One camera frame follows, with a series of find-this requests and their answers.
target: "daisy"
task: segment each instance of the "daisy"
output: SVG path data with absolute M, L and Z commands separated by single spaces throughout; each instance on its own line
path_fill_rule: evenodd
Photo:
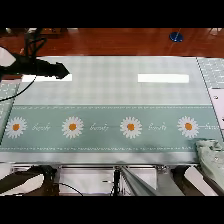
M 139 136 L 142 130 L 140 121 L 134 117 L 126 117 L 126 119 L 123 119 L 120 127 L 120 130 L 123 131 L 123 135 L 130 139 Z
M 83 130 L 83 121 L 78 117 L 69 117 L 63 122 L 62 131 L 64 132 L 63 135 L 66 135 L 66 138 L 70 137 L 75 138 L 82 134 Z
M 179 119 L 177 127 L 179 131 L 182 131 L 182 135 L 185 135 L 185 137 L 193 138 L 199 133 L 199 127 L 194 118 L 182 117 Z
M 26 128 L 26 120 L 22 117 L 15 117 L 8 122 L 5 131 L 8 138 L 17 138 L 23 134 L 23 131 L 25 131 Z

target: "gray checkered pattern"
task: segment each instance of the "gray checkered pattern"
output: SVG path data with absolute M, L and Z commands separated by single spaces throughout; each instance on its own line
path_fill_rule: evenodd
M 66 56 L 72 82 L 35 82 L 15 105 L 206 105 L 211 104 L 194 57 Z M 138 83 L 139 73 L 188 74 L 190 83 Z M 22 83 L 19 90 L 27 86 Z
M 0 99 L 15 95 L 18 89 L 18 84 L 10 83 L 9 81 L 2 81 L 0 83 Z M 0 142 L 5 130 L 5 125 L 13 104 L 13 99 L 0 102 Z
M 224 89 L 224 59 L 197 58 L 208 88 Z

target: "wooden floor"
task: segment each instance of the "wooden floor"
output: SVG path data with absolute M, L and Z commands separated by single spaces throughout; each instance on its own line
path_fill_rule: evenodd
M 221 28 L 182 28 L 184 40 L 172 42 L 169 34 L 179 28 L 79 28 L 63 29 L 48 35 L 38 56 L 66 55 L 156 55 L 224 58 L 224 31 Z M 20 53 L 24 33 L 1 36 L 0 46 Z

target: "blue round object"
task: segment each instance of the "blue round object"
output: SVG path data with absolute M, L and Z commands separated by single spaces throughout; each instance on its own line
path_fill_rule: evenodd
M 181 33 L 178 32 L 173 32 L 170 34 L 170 40 L 174 41 L 174 42 L 182 42 L 183 41 L 183 36 Z

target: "dotted line pattern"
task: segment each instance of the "dotted line pattern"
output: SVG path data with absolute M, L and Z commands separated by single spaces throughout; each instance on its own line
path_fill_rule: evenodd
M 27 109 L 212 109 L 212 106 L 13 106 L 15 110 L 27 110 Z
M 27 150 L 27 151 L 149 151 L 149 150 L 192 150 L 193 147 L 170 148 L 0 148 L 1 150 Z

